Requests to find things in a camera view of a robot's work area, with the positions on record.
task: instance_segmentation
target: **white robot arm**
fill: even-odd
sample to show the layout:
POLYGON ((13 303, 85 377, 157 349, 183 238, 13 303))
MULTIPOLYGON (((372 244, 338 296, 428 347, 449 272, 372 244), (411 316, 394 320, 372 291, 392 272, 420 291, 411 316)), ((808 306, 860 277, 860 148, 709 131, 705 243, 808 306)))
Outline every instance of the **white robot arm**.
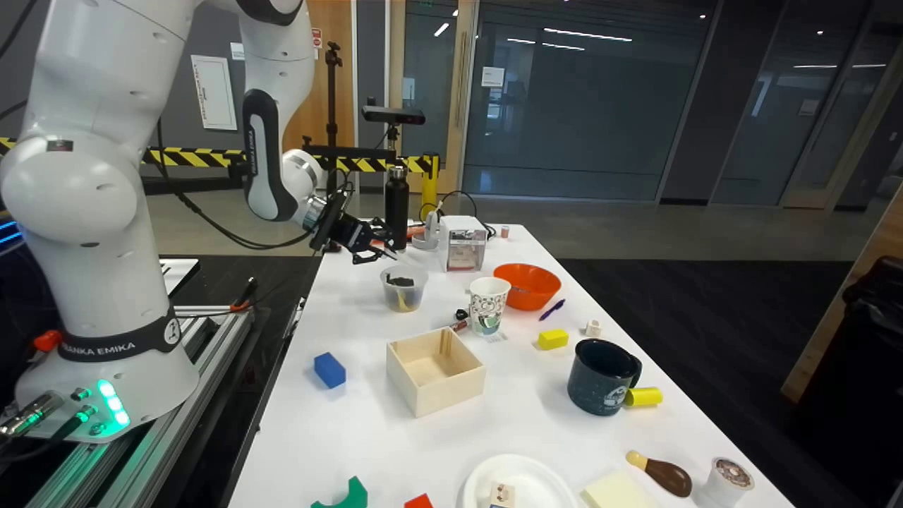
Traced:
MULTIPOLYGON (((16 384, 63 401, 46 430, 90 406, 71 439, 105 442, 187 401, 197 384, 167 299, 139 159, 167 104, 201 0, 54 0, 20 143, 0 188, 54 291, 66 340, 16 384)), ((321 227, 325 172, 283 128, 310 93, 303 0, 215 0, 241 14, 248 62, 248 205, 321 227)))

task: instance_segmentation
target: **dark blue mug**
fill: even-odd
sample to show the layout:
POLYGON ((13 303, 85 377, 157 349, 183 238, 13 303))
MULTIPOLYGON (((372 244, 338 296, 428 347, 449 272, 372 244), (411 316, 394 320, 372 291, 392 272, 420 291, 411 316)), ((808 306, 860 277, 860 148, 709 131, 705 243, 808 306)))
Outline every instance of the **dark blue mug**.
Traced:
POLYGON ((582 337, 576 344, 566 377, 569 401, 593 413, 614 413, 626 388, 641 380, 643 364, 624 347, 603 337, 582 337))

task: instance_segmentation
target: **white plate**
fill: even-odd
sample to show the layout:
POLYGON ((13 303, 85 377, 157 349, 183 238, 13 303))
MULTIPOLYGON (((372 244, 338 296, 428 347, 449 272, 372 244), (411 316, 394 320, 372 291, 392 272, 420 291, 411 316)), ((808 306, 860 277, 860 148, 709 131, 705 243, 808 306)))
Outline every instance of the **white plate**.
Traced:
POLYGON ((566 481, 544 463, 521 454, 483 460, 462 485, 462 508, 485 508, 499 481, 513 488, 517 508, 576 508, 566 481))

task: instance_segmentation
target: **white table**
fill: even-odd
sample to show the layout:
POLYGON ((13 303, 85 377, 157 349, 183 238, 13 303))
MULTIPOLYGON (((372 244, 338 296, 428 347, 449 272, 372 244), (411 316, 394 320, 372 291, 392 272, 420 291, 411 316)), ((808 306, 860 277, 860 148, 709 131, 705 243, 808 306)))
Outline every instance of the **white table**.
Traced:
POLYGON ((507 231, 507 237, 487 243, 483 272, 503 262, 550 268, 562 278, 558 296, 566 303, 541 325, 540 312, 507 309, 506 337, 496 340, 468 334, 465 344, 487 371, 485 391, 420 419, 386 380, 386 344, 452 325, 452 312, 465 306, 465 285, 478 272, 431 270, 420 309, 389 312, 379 270, 392 260, 353 264, 346 253, 328 253, 232 505, 336 502, 344 495, 346 480, 362 477, 372 508, 400 508, 417 492, 428 492, 437 508, 452 508, 459 505, 462 481, 475 464, 490 454, 541 460, 564 477, 576 495, 603 474, 629 470, 660 505, 695 505, 660 491, 643 470, 626 464, 629 449, 681 463, 696 481, 709 477, 715 456, 730 456, 751 470, 757 485, 739 505, 791 505, 533 233, 521 226, 507 226, 507 231), (598 318, 607 337, 643 360, 641 387, 654 384, 665 395, 658 408, 595 418, 574 406, 564 384, 578 326, 586 318, 598 318), (566 349, 535 349, 535 333, 552 325, 569 329, 566 349), (312 375, 320 353, 334 353, 344 364, 344 387, 325 388, 320 384, 312 375))

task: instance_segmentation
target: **floor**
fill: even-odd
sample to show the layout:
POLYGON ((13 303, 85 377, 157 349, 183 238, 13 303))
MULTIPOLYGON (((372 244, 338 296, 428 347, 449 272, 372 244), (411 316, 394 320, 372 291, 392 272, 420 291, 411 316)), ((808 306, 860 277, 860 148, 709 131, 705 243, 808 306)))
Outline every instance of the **floor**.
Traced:
MULTIPOLYGON (((256 219, 238 188, 194 192, 190 198, 243 237, 280 243, 300 233, 294 223, 256 219)), ((566 260, 856 260, 881 216, 881 205, 833 213, 496 198, 480 198, 478 205, 487 223, 526 223, 557 255, 566 260)), ((445 207, 471 213, 468 199, 452 199, 445 207)), ((205 226, 173 195, 153 195, 150 210, 162 253, 250 253, 205 226)), ((349 210, 375 216, 382 213, 382 198, 363 195, 349 210)), ((294 244, 263 253, 310 255, 310 247, 294 244)))

